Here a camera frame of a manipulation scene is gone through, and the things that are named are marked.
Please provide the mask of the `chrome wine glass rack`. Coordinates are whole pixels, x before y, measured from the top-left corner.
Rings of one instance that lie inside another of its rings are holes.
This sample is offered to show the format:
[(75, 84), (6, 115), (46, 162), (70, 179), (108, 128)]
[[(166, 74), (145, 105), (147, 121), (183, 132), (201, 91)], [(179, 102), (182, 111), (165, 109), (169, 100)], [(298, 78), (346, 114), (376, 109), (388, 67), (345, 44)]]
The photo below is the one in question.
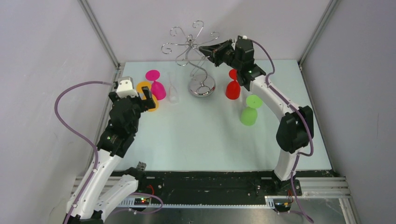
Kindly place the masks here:
[(178, 32), (181, 32), (185, 41), (183, 43), (166, 42), (161, 46), (161, 52), (165, 55), (171, 54), (172, 48), (175, 46), (185, 47), (185, 50), (176, 56), (175, 62), (181, 67), (186, 65), (191, 65), (193, 67), (190, 72), (191, 79), (188, 83), (188, 90), (191, 95), (198, 98), (210, 96), (216, 88), (214, 78), (209, 75), (208, 71), (204, 68), (204, 64), (208, 60), (208, 57), (199, 51), (199, 47), (219, 39), (220, 34), (216, 31), (211, 32), (208, 41), (198, 42), (198, 38), (204, 26), (205, 23), (201, 20), (193, 22), (192, 27), (198, 30), (196, 35), (187, 35), (180, 26), (172, 27), (169, 31), (170, 36), (175, 37), (178, 35)]

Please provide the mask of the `green wine glass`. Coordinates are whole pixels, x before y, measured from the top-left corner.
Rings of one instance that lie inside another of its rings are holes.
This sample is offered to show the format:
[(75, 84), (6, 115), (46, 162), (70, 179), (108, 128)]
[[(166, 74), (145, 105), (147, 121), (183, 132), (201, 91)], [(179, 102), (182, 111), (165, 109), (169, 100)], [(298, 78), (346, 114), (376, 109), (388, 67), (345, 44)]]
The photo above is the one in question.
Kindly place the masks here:
[(240, 122), (245, 126), (252, 126), (256, 123), (257, 109), (263, 105), (263, 101), (257, 95), (250, 95), (246, 98), (246, 108), (240, 115)]

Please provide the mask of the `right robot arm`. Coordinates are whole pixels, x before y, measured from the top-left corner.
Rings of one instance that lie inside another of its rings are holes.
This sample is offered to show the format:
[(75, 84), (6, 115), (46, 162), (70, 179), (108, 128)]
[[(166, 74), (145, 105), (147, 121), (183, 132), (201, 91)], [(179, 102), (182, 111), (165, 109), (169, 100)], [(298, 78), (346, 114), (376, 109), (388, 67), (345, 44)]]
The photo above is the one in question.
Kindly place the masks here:
[(275, 65), (270, 61), (272, 71), (266, 73), (255, 63), (254, 45), (264, 47), (257, 41), (238, 36), (225, 42), (200, 46), (199, 51), (216, 67), (225, 63), (236, 70), (237, 81), (247, 91), (257, 96), (279, 120), (276, 141), (281, 149), (278, 162), (272, 172), (271, 191), (284, 195), (292, 192), (296, 196), (296, 169), (301, 156), (314, 153), (313, 110), (299, 106), (286, 97), (270, 80)]

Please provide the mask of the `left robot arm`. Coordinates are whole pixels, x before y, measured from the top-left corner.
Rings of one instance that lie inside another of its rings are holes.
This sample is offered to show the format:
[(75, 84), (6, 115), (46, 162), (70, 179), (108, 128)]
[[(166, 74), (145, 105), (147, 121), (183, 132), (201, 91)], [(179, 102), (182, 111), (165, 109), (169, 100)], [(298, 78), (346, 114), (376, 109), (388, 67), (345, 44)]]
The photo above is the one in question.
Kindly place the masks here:
[(132, 145), (141, 114), (156, 107), (148, 86), (141, 87), (144, 98), (134, 88), (121, 87), (109, 93), (112, 108), (104, 132), (93, 148), (94, 158), (77, 190), (66, 206), (65, 224), (102, 224), (117, 205), (132, 193), (143, 194), (148, 182), (124, 174), (119, 182), (101, 194), (108, 178)]

